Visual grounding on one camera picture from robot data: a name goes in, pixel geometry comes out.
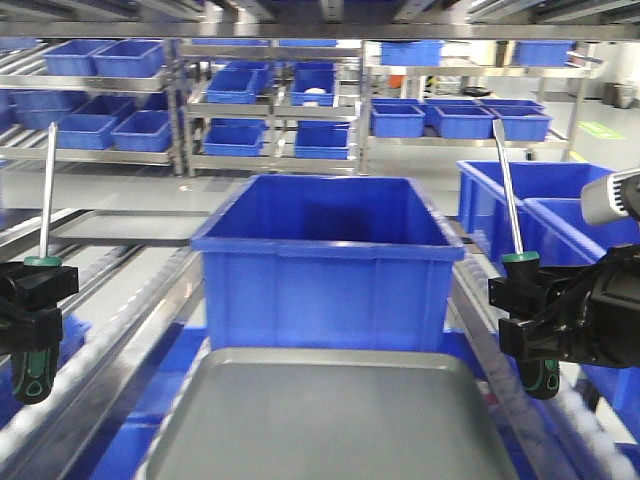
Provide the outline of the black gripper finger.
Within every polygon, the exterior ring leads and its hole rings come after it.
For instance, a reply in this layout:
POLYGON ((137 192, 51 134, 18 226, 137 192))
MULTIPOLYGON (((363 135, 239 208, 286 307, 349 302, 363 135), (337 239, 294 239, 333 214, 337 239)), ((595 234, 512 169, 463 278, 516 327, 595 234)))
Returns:
POLYGON ((1 298, 25 310, 39 310, 76 294, 78 280, 76 267, 2 263, 1 298))
POLYGON ((28 311, 1 300, 2 355, 44 351, 62 339, 62 314, 57 306, 28 311))
POLYGON ((635 365, 635 310, 583 300, 532 319, 499 320, 503 353, 521 361, 554 359, 610 368, 635 365))
POLYGON ((575 278, 574 266, 506 262, 505 276, 488 280, 489 303, 509 314, 537 314, 558 300, 575 278))

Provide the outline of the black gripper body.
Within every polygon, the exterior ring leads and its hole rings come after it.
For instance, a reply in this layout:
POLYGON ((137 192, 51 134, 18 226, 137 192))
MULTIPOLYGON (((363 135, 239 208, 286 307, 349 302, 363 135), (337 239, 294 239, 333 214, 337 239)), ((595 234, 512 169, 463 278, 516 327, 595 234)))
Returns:
POLYGON ((591 265, 559 267, 564 288, 558 358, 590 365, 639 363, 639 246, 611 247, 591 265))

